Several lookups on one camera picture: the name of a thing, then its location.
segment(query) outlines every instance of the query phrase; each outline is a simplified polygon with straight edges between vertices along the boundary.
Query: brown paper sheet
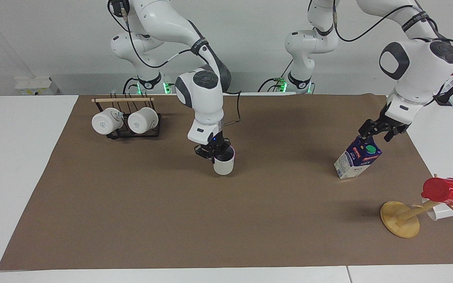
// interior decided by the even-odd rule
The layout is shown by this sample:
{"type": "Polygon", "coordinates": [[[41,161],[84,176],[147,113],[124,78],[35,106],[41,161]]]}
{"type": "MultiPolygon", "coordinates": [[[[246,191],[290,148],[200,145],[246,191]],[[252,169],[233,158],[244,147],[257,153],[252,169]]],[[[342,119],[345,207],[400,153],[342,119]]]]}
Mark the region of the brown paper sheet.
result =
{"type": "Polygon", "coordinates": [[[228,177],[194,154],[193,111],[175,97],[157,97],[159,138],[116,141],[93,131],[91,98],[74,106],[0,270],[453,263],[453,217],[421,215],[410,240],[379,218],[386,201],[420,203],[431,177],[408,135],[379,136],[383,156],[356,179],[334,170],[385,97],[243,97],[242,122],[225,129],[228,177]]]}

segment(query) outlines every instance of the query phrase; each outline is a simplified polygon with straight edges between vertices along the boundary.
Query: black cable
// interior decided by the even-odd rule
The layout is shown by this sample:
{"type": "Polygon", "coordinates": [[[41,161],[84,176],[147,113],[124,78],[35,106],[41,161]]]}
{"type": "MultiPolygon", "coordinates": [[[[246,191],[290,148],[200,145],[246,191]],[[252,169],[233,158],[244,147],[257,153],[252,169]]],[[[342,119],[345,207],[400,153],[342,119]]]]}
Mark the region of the black cable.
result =
{"type": "Polygon", "coordinates": [[[284,72],[282,73],[281,77],[284,77],[284,74],[286,73],[286,71],[289,69],[289,66],[291,66],[291,63],[293,63],[294,59],[291,59],[291,62],[289,62],[288,66],[286,67],[286,70],[284,70],[284,72]]]}
{"type": "Polygon", "coordinates": [[[230,126],[232,124],[235,124],[235,123],[239,123],[241,121],[241,110],[239,108],[239,102],[241,100],[241,93],[242,91],[239,91],[237,93],[231,93],[231,92],[225,92],[226,94],[232,94],[232,95],[237,95],[237,117],[239,118],[238,120],[236,121],[232,121],[232,122],[229,122],[229,123],[226,123],[225,124],[225,127],[226,126],[230,126]]]}
{"type": "Polygon", "coordinates": [[[129,24],[127,23],[127,29],[129,30],[128,33],[129,33],[129,38],[131,39],[131,45],[133,46],[133,50],[135,52],[135,54],[137,55],[137,58],[139,58],[139,60],[145,64],[147,67],[149,68],[153,68],[153,69],[158,69],[158,68],[161,68],[163,66],[165,66],[167,63],[170,62],[170,60],[174,59],[176,56],[178,55],[181,55],[183,53],[186,53],[186,52],[191,52],[191,50],[183,50],[183,51],[180,51],[178,54],[174,55],[173,57],[171,57],[171,59],[169,60],[166,60],[165,62],[163,62],[162,64],[158,65],[158,66],[151,66],[149,65],[148,63],[144,62],[144,60],[141,58],[141,56],[139,55],[139,53],[137,52],[137,50],[135,49],[135,45],[134,45],[134,41],[133,41],[133,38],[132,38],[132,33],[131,33],[131,28],[129,26],[129,24]]]}
{"type": "Polygon", "coordinates": [[[438,38],[435,38],[434,40],[453,42],[453,39],[446,38],[446,37],[438,37],[438,38]]]}
{"type": "Polygon", "coordinates": [[[131,88],[133,88],[133,87],[135,87],[135,88],[137,88],[137,90],[139,90],[139,86],[138,86],[137,84],[132,84],[132,85],[130,85],[130,86],[127,88],[127,92],[128,92],[129,97],[131,97],[131,98],[132,98],[132,95],[131,95],[131,88]]]}
{"type": "Polygon", "coordinates": [[[132,81],[135,81],[135,78],[131,77],[130,79],[128,79],[128,80],[125,82],[125,84],[124,84],[124,86],[123,86],[123,93],[124,93],[124,94],[125,94],[125,92],[127,91],[127,86],[128,86],[128,84],[129,84],[129,82],[132,82],[132,81]]]}
{"type": "Polygon", "coordinates": [[[427,39],[427,38],[423,38],[423,37],[414,37],[414,38],[412,38],[412,39],[420,39],[420,40],[422,40],[422,41],[424,41],[424,42],[431,42],[431,40],[429,40],[429,39],[427,39]]]}
{"type": "Polygon", "coordinates": [[[109,5],[111,4],[111,0],[108,0],[108,12],[109,14],[111,15],[111,17],[113,18],[113,20],[115,20],[115,22],[126,32],[128,32],[128,30],[115,18],[115,15],[111,12],[111,9],[109,9],[109,5]]]}
{"type": "Polygon", "coordinates": [[[199,53],[197,53],[197,55],[198,55],[200,58],[202,58],[202,60],[204,60],[206,64],[210,65],[210,64],[209,64],[209,61],[207,61],[207,59],[204,58],[204,56],[200,55],[199,53]]]}
{"type": "Polygon", "coordinates": [[[436,24],[435,20],[433,20],[432,18],[426,18],[429,22],[433,23],[433,27],[435,28],[435,30],[438,32],[438,25],[436,24]]]}
{"type": "Polygon", "coordinates": [[[404,9],[404,8],[412,8],[413,5],[403,5],[401,7],[398,7],[392,11],[390,11],[387,15],[383,16],[383,18],[381,18],[378,22],[376,22],[374,25],[372,25],[372,27],[370,27],[369,29],[367,29],[367,31],[363,32],[363,34],[361,34],[360,36],[354,38],[354,39],[345,39],[343,38],[340,33],[338,32],[338,16],[337,16],[337,7],[335,6],[335,2],[336,0],[333,0],[333,14],[334,14],[334,26],[335,26],[335,31],[337,32],[337,35],[338,37],[345,41],[345,42],[353,42],[353,41],[356,41],[358,39],[360,39],[361,37],[365,36],[368,32],[370,32],[372,29],[374,29],[377,25],[379,25],[381,22],[383,22],[383,20],[387,19],[388,16],[392,15],[393,13],[401,10],[401,9],[404,9]]]}
{"type": "Polygon", "coordinates": [[[260,88],[258,89],[257,92],[260,92],[261,89],[262,89],[268,82],[275,82],[275,81],[277,81],[277,79],[274,78],[274,77],[272,77],[272,79],[268,79],[268,80],[264,81],[264,82],[261,84],[261,86],[260,86],[260,88]]]}
{"type": "Polygon", "coordinates": [[[432,104],[433,102],[435,102],[435,101],[436,101],[436,96],[442,95],[442,94],[443,94],[443,93],[442,93],[442,90],[444,90],[444,87],[445,87],[445,84],[442,84],[442,87],[441,87],[440,90],[438,91],[438,94],[435,95],[435,96],[433,96],[433,99],[431,99],[430,102],[426,103],[426,104],[424,105],[424,107],[426,107],[426,106],[428,106],[429,104],[432,104]]]}
{"type": "Polygon", "coordinates": [[[272,92],[274,92],[274,91],[275,91],[275,88],[277,88],[277,85],[273,85],[273,86],[271,86],[270,88],[268,88],[267,92],[270,92],[270,90],[271,90],[272,88],[274,88],[274,89],[272,90],[272,92]]]}

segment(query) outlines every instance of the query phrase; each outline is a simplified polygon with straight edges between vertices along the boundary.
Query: white mug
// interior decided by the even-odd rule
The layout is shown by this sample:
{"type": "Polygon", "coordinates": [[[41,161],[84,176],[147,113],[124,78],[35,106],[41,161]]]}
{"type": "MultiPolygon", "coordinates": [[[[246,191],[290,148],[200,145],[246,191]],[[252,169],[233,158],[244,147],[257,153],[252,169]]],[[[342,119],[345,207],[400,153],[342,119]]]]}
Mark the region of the white mug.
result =
{"type": "MultiPolygon", "coordinates": [[[[429,199],[423,198],[422,203],[428,201],[429,199]]],[[[449,208],[446,204],[439,204],[429,211],[427,211],[427,215],[434,221],[444,219],[447,217],[452,217],[453,216],[453,210],[449,208]]]]}
{"type": "Polygon", "coordinates": [[[99,134],[111,134],[123,127],[123,113],[115,108],[107,108],[92,118],[92,127],[99,134]]]}
{"type": "Polygon", "coordinates": [[[234,170],[235,150],[233,147],[232,150],[234,151],[234,156],[232,157],[232,159],[228,161],[220,161],[216,158],[214,159],[214,172],[219,175],[226,176],[234,170]]]}
{"type": "Polygon", "coordinates": [[[129,116],[129,128],[136,134],[144,134],[158,125],[158,115],[155,110],[144,107],[129,116]]]}

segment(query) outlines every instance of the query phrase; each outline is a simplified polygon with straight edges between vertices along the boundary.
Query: mug rack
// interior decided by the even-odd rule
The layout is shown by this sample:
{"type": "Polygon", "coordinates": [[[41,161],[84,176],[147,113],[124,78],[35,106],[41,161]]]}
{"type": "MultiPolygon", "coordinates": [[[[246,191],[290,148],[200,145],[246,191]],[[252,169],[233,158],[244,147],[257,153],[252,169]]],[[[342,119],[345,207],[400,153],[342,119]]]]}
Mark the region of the mug rack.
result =
{"type": "Polygon", "coordinates": [[[162,124],[162,116],[160,113],[157,112],[158,115],[158,124],[154,129],[150,129],[149,131],[143,133],[143,134],[136,134],[134,133],[128,126],[127,121],[129,116],[133,114],[132,108],[135,108],[135,111],[139,111],[140,108],[137,107],[136,102],[144,102],[146,107],[149,107],[153,110],[156,111],[155,105],[153,102],[155,101],[155,98],[153,97],[142,97],[142,98],[96,98],[92,99],[92,102],[97,105],[97,108],[99,109],[100,112],[104,111],[104,108],[101,106],[101,103],[111,103],[111,106],[115,108],[115,103],[118,106],[118,110],[123,112],[123,126],[120,129],[117,129],[113,131],[110,134],[107,134],[106,136],[112,140],[118,140],[119,138],[158,138],[160,135],[160,125],[162,124]],[[121,109],[120,103],[127,103],[127,108],[128,112],[124,112],[121,109]]]}

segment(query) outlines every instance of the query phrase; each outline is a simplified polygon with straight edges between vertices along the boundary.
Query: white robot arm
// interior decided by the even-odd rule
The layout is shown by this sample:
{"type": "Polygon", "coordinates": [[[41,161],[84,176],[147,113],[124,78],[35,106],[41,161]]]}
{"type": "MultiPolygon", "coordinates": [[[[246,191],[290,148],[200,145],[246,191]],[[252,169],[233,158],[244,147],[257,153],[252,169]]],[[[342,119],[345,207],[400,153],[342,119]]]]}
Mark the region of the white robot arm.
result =
{"type": "MultiPolygon", "coordinates": [[[[312,0],[308,18],[315,28],[286,38],[286,50],[293,56],[287,80],[300,92],[309,87],[314,69],[309,55],[331,52],[337,46],[340,35],[336,6],[339,2],[312,0]]],[[[385,140],[389,141],[405,132],[417,112],[433,99],[435,90],[452,74],[453,46],[449,43],[452,40],[439,34],[433,20],[415,0],[356,2],[365,13],[398,23],[409,38],[390,43],[381,53],[382,71],[397,80],[397,84],[379,119],[367,120],[359,130],[364,138],[387,131],[385,140]]]]}
{"type": "MultiPolygon", "coordinates": [[[[140,57],[149,65],[156,65],[155,59],[146,54],[149,50],[153,50],[162,45],[162,41],[158,41],[147,35],[133,33],[133,43],[140,54],[140,57]]],[[[146,90],[153,90],[162,82],[162,74],[156,68],[149,68],[143,64],[133,50],[131,39],[127,33],[119,33],[111,40],[111,50],[120,58],[131,62],[136,69],[137,78],[140,86],[146,90]]]]}
{"type": "Polygon", "coordinates": [[[188,133],[189,140],[200,144],[195,152],[211,159],[217,173],[229,174],[232,171],[234,150],[230,140],[223,137],[223,92],[228,90],[232,79],[228,68],[216,56],[197,27],[174,10],[170,0],[113,1],[120,2],[128,30],[131,30],[132,24],[140,23],[152,39],[185,44],[190,47],[190,52],[204,61],[205,66],[178,77],[176,93],[183,104],[195,111],[195,119],[188,133]],[[131,20],[132,16],[137,16],[137,23],[131,20]],[[221,164],[231,168],[221,168],[221,164]]]}
{"type": "Polygon", "coordinates": [[[356,0],[367,14],[398,23],[405,41],[392,42],[379,60],[382,71],[397,81],[378,120],[367,120],[359,133],[364,138],[387,131],[386,141],[402,134],[418,111],[453,72],[453,40],[439,34],[433,20],[415,0],[356,0]]]}
{"type": "Polygon", "coordinates": [[[310,56],[332,52],[338,45],[333,28],[333,0],[312,0],[307,18],[314,28],[288,34],[284,45],[293,56],[290,71],[284,79],[289,82],[288,90],[297,93],[305,93],[311,86],[315,64],[310,56]]]}

